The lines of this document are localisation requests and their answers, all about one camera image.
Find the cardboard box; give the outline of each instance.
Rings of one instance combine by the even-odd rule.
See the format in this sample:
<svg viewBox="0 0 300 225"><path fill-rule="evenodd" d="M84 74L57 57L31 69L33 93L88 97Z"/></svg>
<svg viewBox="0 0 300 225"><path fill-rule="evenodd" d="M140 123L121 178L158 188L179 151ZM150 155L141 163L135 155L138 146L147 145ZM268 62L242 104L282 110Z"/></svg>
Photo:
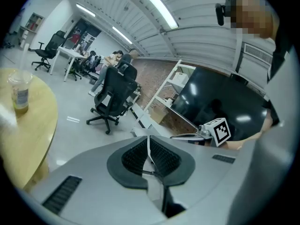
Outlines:
<svg viewBox="0 0 300 225"><path fill-rule="evenodd" d="M150 117L158 124L161 123L166 115L167 112L161 110L160 108L154 107L150 109Z"/></svg>

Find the plastic cup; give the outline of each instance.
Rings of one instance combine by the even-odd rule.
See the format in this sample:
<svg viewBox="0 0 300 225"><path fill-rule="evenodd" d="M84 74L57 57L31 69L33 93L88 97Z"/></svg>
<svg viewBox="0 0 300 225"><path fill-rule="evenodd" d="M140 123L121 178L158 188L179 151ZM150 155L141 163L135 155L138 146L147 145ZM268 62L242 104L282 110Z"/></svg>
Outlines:
<svg viewBox="0 0 300 225"><path fill-rule="evenodd" d="M8 76L8 83L11 85L11 98L15 112L18 114L28 111L28 89L32 80L32 73L27 71L14 71Z"/></svg>

